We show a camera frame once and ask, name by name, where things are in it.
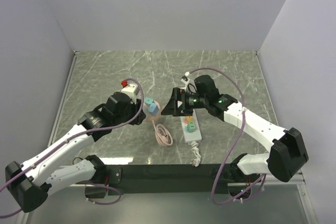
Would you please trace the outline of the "round pink power socket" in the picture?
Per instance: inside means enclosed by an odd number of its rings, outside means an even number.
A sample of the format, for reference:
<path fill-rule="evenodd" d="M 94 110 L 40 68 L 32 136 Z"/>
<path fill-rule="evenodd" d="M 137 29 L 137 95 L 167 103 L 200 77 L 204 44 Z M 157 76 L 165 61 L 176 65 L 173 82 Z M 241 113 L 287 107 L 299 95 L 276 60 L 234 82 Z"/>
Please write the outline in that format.
<path fill-rule="evenodd" d="M 145 121 L 152 122 L 161 116 L 161 108 L 157 101 L 153 100 L 150 105 L 144 104 L 143 111 L 146 115 Z"/>

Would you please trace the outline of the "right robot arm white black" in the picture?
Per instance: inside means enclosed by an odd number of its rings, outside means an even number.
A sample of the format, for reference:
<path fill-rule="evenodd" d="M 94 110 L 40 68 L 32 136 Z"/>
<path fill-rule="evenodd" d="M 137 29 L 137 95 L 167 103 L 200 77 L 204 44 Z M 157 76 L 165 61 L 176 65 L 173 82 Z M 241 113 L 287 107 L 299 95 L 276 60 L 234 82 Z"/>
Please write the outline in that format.
<path fill-rule="evenodd" d="M 259 142 L 265 154 L 241 154 L 230 164 L 226 174 L 241 182 L 251 174 L 271 174 L 288 182 L 309 160 L 302 134 L 294 127 L 289 130 L 272 124 L 228 94 L 221 94 L 209 75 L 194 80 L 196 90 L 175 87 L 162 115 L 191 116 L 195 109 L 208 113 L 237 128 Z"/>

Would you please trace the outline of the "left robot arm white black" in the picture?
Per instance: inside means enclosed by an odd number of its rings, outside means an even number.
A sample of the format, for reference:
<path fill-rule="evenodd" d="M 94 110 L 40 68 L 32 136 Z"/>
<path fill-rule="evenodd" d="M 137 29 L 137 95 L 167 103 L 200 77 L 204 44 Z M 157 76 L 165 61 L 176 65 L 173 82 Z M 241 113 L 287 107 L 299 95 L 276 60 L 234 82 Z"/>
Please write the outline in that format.
<path fill-rule="evenodd" d="M 85 183 L 109 190 L 108 171 L 96 155 L 61 168 L 61 164 L 81 149 L 97 142 L 113 129 L 125 125 L 140 125 L 145 118 L 144 99 L 137 92 L 121 90 L 111 95 L 106 103 L 95 107 L 58 141 L 36 156 L 5 168 L 5 188 L 24 213 L 40 207 L 52 194 L 76 183 Z"/>

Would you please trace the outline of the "blue charger plug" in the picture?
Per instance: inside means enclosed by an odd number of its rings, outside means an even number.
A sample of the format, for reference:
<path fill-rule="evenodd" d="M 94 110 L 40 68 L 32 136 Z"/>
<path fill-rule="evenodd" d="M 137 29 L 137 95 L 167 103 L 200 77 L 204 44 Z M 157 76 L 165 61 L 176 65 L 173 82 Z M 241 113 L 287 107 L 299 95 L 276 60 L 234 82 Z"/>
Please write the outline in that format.
<path fill-rule="evenodd" d="M 156 116 L 158 114 L 159 110 L 160 109 L 155 102 L 153 102 L 150 106 L 148 106 L 148 112 L 152 116 Z"/>

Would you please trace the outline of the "teal charger plug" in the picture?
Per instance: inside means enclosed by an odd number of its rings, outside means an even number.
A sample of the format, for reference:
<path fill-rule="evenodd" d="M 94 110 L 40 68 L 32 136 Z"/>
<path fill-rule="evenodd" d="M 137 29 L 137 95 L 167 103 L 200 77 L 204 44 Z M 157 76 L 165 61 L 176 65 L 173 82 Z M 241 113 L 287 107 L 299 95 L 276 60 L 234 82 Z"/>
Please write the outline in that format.
<path fill-rule="evenodd" d="M 144 104 L 146 106 L 150 106 L 153 102 L 154 102 L 154 100 L 151 97 L 145 97 L 145 99 L 144 99 Z"/>

